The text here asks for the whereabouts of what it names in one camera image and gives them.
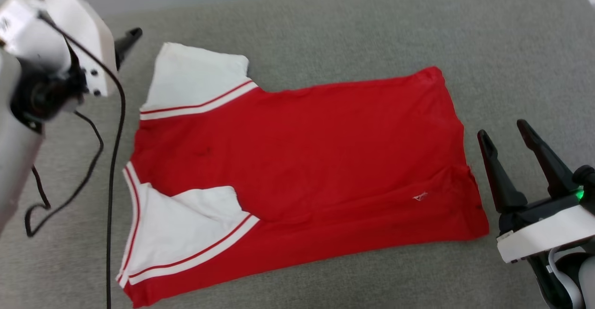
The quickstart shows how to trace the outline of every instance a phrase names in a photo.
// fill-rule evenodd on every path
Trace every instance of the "red t-shirt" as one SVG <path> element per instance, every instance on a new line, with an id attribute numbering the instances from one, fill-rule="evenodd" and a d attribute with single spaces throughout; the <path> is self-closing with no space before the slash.
<path id="1" fill-rule="evenodd" d="M 160 53 L 125 169 L 134 218 L 118 282 L 134 307 L 334 256 L 488 233 L 438 68 L 282 92 L 263 91 L 243 68 L 219 85 L 217 73 L 193 88 L 156 82 L 160 60 L 191 49 L 200 50 Z M 203 86 L 208 98 L 195 102 Z M 182 105 L 160 107 L 170 92 Z"/>

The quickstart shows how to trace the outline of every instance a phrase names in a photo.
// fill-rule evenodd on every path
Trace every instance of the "logo on shirt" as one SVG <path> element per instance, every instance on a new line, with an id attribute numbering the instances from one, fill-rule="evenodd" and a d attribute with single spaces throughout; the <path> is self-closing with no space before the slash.
<path id="1" fill-rule="evenodd" d="M 417 201 L 421 201 L 421 200 L 423 200 L 423 198 L 424 198 L 424 197 L 426 197 L 427 195 L 428 195 L 428 193 L 427 193 L 427 192 L 423 192 L 423 193 L 421 193 L 421 194 L 419 194 L 419 195 L 417 195 L 417 196 L 415 196 L 415 197 L 413 197 L 413 198 L 414 198 L 414 199 L 416 199 Z"/>

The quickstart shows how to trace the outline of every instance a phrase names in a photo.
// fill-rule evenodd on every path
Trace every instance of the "white sleeve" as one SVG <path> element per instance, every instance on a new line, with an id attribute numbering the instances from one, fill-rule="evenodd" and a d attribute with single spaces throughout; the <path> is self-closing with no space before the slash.
<path id="1" fill-rule="evenodd" d="M 200 105 L 250 80 L 248 59 L 177 43 L 165 43 L 141 111 Z"/>

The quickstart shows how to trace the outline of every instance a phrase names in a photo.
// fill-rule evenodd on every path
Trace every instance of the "black cable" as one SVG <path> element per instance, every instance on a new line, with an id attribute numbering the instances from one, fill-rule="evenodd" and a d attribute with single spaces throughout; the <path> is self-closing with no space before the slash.
<path id="1" fill-rule="evenodd" d="M 41 229 L 41 227 L 52 216 L 54 216 L 55 214 L 60 212 L 62 209 L 64 209 L 66 206 L 68 206 L 72 201 L 74 201 L 74 199 L 77 197 L 77 195 L 83 189 L 83 187 L 87 184 L 87 182 L 89 182 L 89 178 L 91 178 L 91 174 L 93 174 L 93 169 L 95 169 L 97 160 L 99 159 L 101 153 L 104 150 L 104 141 L 101 139 L 101 135 L 99 134 L 99 131 L 97 131 L 97 127 L 95 126 L 93 121 L 91 121 L 87 116 L 84 116 L 80 112 L 74 112 L 74 114 L 76 116 L 82 118 L 85 122 L 89 123 L 89 125 L 91 125 L 91 128 L 93 128 L 93 131 L 95 132 L 95 135 L 97 136 L 97 139 L 99 140 L 99 150 L 97 150 L 95 157 L 93 157 L 93 160 L 91 161 L 91 164 L 89 165 L 89 169 L 87 170 L 87 175 L 85 175 L 85 178 L 83 178 L 83 180 L 80 182 L 80 184 L 77 186 L 77 188 L 74 190 L 72 195 L 68 198 L 68 200 L 66 200 L 66 202 L 63 203 L 62 205 L 60 205 L 60 207 L 58 207 L 57 209 L 50 212 L 46 217 L 44 217 L 43 220 L 41 220 L 41 222 L 39 222 L 38 226 L 36 226 L 35 229 L 33 229 L 33 230 L 31 230 L 31 214 L 32 214 L 33 210 L 35 210 L 36 208 L 43 208 L 45 210 L 50 210 L 52 206 L 50 205 L 49 201 L 47 200 L 47 196 L 45 195 L 45 191 L 43 190 L 43 186 L 41 184 L 41 178 L 39 177 L 39 173 L 37 172 L 37 169 L 35 168 L 35 166 L 31 168 L 33 175 L 35 177 L 35 181 L 37 182 L 39 195 L 41 196 L 43 203 L 42 204 L 37 203 L 37 204 L 32 205 L 31 207 L 29 207 L 27 209 L 27 212 L 25 213 L 25 231 L 27 232 L 27 237 L 29 237 L 29 238 L 35 236 L 35 234 L 38 233 L 39 229 Z"/>
<path id="2" fill-rule="evenodd" d="M 102 63 L 93 53 L 89 52 L 83 45 L 81 45 L 77 40 L 72 38 L 68 35 L 64 30 L 60 29 L 58 26 L 54 25 L 53 21 L 47 19 L 44 15 L 40 15 L 40 18 L 45 21 L 50 27 L 54 28 L 57 32 L 62 34 L 64 38 L 74 44 L 77 48 L 82 50 L 86 53 L 91 59 L 95 61 L 107 74 L 112 78 L 115 86 L 119 92 L 119 99 L 120 99 L 120 114 L 119 114 L 119 124 L 118 124 L 118 131 L 115 135 L 115 142 L 113 143 L 113 153 L 112 159 L 110 163 L 110 184 L 108 188 L 108 222 L 107 222 L 107 243 L 106 243 L 106 296 L 107 296 L 107 309 L 111 309 L 111 223 L 112 223 L 112 205 L 113 205 L 113 172 L 115 170 L 115 161 L 118 154 L 119 148 L 119 140 L 122 136 L 122 130 L 124 128 L 124 120 L 126 116 L 126 96 L 124 94 L 124 89 L 122 88 L 121 83 L 118 81 L 118 78 L 111 72 L 111 70 L 106 67 L 104 63 Z"/>

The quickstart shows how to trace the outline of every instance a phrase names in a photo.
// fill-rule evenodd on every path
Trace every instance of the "white stripe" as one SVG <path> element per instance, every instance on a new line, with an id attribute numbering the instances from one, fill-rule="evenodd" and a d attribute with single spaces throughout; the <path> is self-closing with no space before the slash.
<path id="1" fill-rule="evenodd" d="M 253 226 L 255 226 L 255 224 L 257 224 L 258 221 L 259 221 L 259 219 L 256 218 L 255 216 L 249 216 L 249 218 L 246 220 L 246 222 L 244 222 L 244 224 L 242 224 L 242 226 L 240 228 L 238 228 L 231 236 L 226 238 L 224 241 L 219 243 L 214 248 L 211 248 L 207 252 L 205 252 L 199 256 L 196 256 L 195 258 L 192 258 L 191 260 L 188 260 L 187 262 L 177 264 L 177 265 L 174 265 L 171 267 L 152 269 L 152 270 L 146 271 L 145 273 L 142 273 L 141 275 L 137 275 L 136 277 L 131 277 L 129 279 L 130 284 L 137 284 L 137 283 L 144 281 L 146 279 L 149 279 L 151 277 L 172 275 L 172 274 L 180 273 L 181 271 L 191 269 L 191 268 L 196 267 L 204 262 L 207 262 L 208 260 L 217 256 L 217 254 L 220 254 L 224 250 L 227 250 L 228 248 L 230 248 L 230 246 L 232 246 L 240 238 L 242 238 L 244 235 L 246 235 L 246 233 Z"/>
<path id="2" fill-rule="evenodd" d="M 130 181 L 130 179 L 128 178 L 128 174 L 126 173 L 126 169 L 128 169 L 128 171 L 130 172 L 130 176 L 132 177 L 132 180 L 134 181 L 134 184 Z M 124 172 L 124 179 L 126 180 L 126 184 L 128 184 L 128 190 L 130 191 L 130 197 L 132 198 L 132 225 L 130 226 L 130 232 L 128 233 L 128 240 L 126 241 L 126 246 L 124 249 L 124 254 L 122 257 L 122 264 L 119 268 L 119 273 L 118 275 L 115 277 L 116 281 L 119 279 L 119 277 L 122 276 L 122 279 L 119 282 L 119 285 L 124 288 L 126 286 L 126 282 L 128 281 L 128 274 L 126 273 L 125 275 L 123 275 L 124 273 L 124 264 L 126 263 L 126 260 L 128 258 L 128 254 L 131 254 L 130 252 L 130 245 L 132 244 L 132 236 L 134 235 L 134 228 L 136 227 L 136 220 L 138 218 L 138 205 L 136 205 L 136 195 L 134 194 L 134 187 L 136 186 L 137 189 L 137 193 L 140 193 L 138 190 L 138 177 L 136 176 L 136 172 L 134 171 L 134 167 L 132 167 L 132 163 L 128 162 L 126 164 L 126 169 L 123 169 L 122 172 Z"/>
<path id="3" fill-rule="evenodd" d="M 210 102 L 203 106 L 198 106 L 195 108 L 183 108 L 183 109 L 174 109 L 174 110 L 167 110 L 164 112 L 151 112 L 149 114 L 143 114 L 141 112 L 140 119 L 141 120 L 155 120 L 157 118 L 166 118 L 166 117 L 174 117 L 174 116 L 181 116 L 181 115 L 190 115 L 190 114 L 200 114 L 202 112 L 208 112 L 210 110 L 214 110 L 215 108 L 225 105 L 227 102 L 230 102 L 242 95 L 248 93 L 249 91 L 257 88 L 258 85 L 254 82 L 247 83 L 246 85 L 236 89 L 235 91 L 221 97 L 213 102 Z"/>

